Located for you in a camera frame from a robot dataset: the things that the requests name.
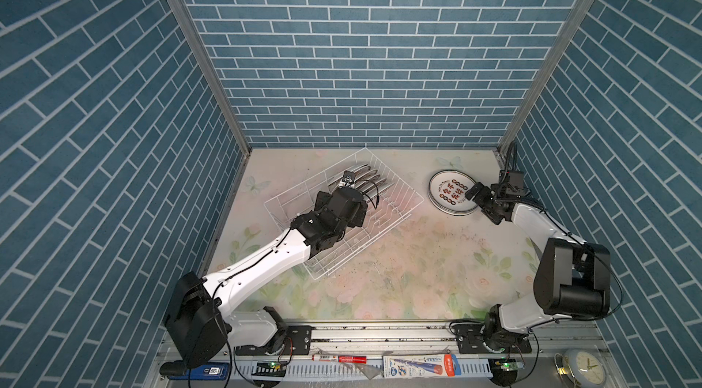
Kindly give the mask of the white wire dish rack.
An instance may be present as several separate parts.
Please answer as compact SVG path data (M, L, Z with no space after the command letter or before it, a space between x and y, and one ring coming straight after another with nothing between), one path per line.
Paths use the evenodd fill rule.
M378 174L385 177L386 180L393 181L394 185L374 199L367 196L369 210L361 228L349 229L342 241L303 264L314 280L331 276L354 256L360 254L408 219L414 209L423 203L422 195L404 181L400 175L391 170L371 150L362 148L362 150L327 166L324 170L308 176L305 180L264 203L274 223L281 230L285 230L296 215L308 212L313 208L314 199L316 199L318 192L332 192L334 187L330 187L329 179L333 175L343 169L365 163L371 169L378 170Z

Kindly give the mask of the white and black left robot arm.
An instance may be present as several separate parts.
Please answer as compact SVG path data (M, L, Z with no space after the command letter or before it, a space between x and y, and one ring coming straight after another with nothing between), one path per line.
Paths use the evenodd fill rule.
M241 311L254 292L341 241L347 229L363 225L367 195L341 186L318 192L314 209L253 254L201 278L189 272L175 284L164 326L188 370L206 364L225 347L252 346L276 353L287 325L270 307Z

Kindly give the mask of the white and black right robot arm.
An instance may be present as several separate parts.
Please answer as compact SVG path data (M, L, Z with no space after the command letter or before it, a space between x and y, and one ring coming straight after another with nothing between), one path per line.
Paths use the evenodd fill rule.
M535 201L498 193L495 184L477 183L465 197L491 222L521 228L539 255L532 291L488 311L482 329L486 348L510 349L551 322L594 321L611 314L611 255L604 245L572 234Z

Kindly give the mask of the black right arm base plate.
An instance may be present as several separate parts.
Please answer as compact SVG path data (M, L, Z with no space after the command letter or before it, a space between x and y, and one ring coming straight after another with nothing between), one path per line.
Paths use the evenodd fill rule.
M489 333L484 325L467 322L452 324L449 332L455 336L461 354L527 354L533 351L525 334L506 331Z

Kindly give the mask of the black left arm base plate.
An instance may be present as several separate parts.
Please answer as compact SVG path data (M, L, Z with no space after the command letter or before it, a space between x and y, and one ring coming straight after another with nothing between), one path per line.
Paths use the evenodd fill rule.
M310 353L312 332L311 325L289 325L285 333L275 333L265 345L237 347L235 353L238 356L307 356Z

